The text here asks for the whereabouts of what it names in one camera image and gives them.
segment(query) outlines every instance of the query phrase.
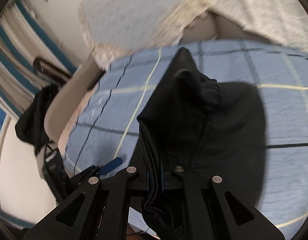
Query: blue checkered fabric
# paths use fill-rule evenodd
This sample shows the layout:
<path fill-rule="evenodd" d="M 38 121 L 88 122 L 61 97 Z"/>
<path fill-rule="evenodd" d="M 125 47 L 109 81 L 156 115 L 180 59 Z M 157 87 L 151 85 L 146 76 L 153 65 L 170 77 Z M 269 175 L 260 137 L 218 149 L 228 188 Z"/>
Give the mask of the blue checkered fabric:
<path fill-rule="evenodd" d="M 308 215 L 308 53 L 245 40 L 184 47 L 209 78 L 258 86 L 268 145 L 259 209 L 290 239 Z M 178 49 L 145 50 L 111 64 L 69 136 L 69 169 L 78 172 L 115 157 L 123 164 L 109 176 L 128 166 L 138 139 L 136 117 Z"/>

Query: metal rivet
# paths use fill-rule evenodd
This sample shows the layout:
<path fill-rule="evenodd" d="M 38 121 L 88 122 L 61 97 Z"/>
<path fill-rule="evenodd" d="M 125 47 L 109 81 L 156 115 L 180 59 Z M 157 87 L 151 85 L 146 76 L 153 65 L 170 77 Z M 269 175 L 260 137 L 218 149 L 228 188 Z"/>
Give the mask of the metal rivet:
<path fill-rule="evenodd" d="M 88 179 L 89 184 L 96 184 L 98 183 L 98 177 L 91 177 Z"/>
<path fill-rule="evenodd" d="M 223 179 L 220 176 L 214 176 L 213 177 L 213 182 L 215 182 L 215 183 L 221 183 L 222 181 L 223 181 Z"/>
<path fill-rule="evenodd" d="M 182 172 L 182 171 L 184 171 L 184 167 L 183 167 L 183 166 L 180 166 L 180 165 L 175 166 L 175 167 L 174 167 L 174 171 L 176 171 L 176 172 Z"/>
<path fill-rule="evenodd" d="M 136 171 L 136 168 L 133 167 L 133 166 L 131 166 L 131 167 L 128 167 L 128 168 L 126 169 L 126 171 L 127 171 L 128 173 L 134 173 L 134 172 Z"/>

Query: black fabric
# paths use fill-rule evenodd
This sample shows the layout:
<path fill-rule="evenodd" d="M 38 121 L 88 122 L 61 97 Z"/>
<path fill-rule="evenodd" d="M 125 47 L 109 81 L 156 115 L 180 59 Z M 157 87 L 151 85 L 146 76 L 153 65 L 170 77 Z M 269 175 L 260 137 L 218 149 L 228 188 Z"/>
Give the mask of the black fabric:
<path fill-rule="evenodd" d="M 150 180 L 142 215 L 162 240 L 182 239 L 180 203 L 162 192 L 163 155 L 175 155 L 196 175 L 220 175 L 249 202 L 258 201 L 265 116 L 257 88 L 209 79 L 181 48 L 137 120 Z"/>
<path fill-rule="evenodd" d="M 40 152 L 45 143 L 50 142 L 44 129 L 44 118 L 57 93 L 56 85 L 43 88 L 35 95 L 33 103 L 15 125 L 16 135 L 20 140 L 34 145 L 35 155 Z"/>

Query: striped curtain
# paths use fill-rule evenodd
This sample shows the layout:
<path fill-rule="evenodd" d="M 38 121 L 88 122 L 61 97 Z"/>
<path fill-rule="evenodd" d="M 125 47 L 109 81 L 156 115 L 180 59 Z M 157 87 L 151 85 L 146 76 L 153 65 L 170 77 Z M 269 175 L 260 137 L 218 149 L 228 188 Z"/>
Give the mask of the striped curtain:
<path fill-rule="evenodd" d="M 76 66 L 31 17 L 22 0 L 16 0 L 0 17 L 0 107 L 16 118 L 30 106 L 35 94 L 49 85 L 33 69 L 36 57 L 69 74 L 76 71 Z"/>

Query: white wall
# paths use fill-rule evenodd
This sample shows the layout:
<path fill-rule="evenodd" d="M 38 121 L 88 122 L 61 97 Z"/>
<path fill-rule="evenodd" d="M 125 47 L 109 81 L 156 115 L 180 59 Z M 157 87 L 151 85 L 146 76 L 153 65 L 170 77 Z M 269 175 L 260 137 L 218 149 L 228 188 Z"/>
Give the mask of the white wall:
<path fill-rule="evenodd" d="M 0 204 L 2 211 L 37 223 L 56 205 L 45 180 L 38 173 L 33 146 L 20 141 L 12 119 L 0 159 Z"/>
<path fill-rule="evenodd" d="M 29 0 L 42 20 L 61 40 L 62 45 L 85 62 L 89 50 L 81 34 L 78 9 L 83 0 Z"/>

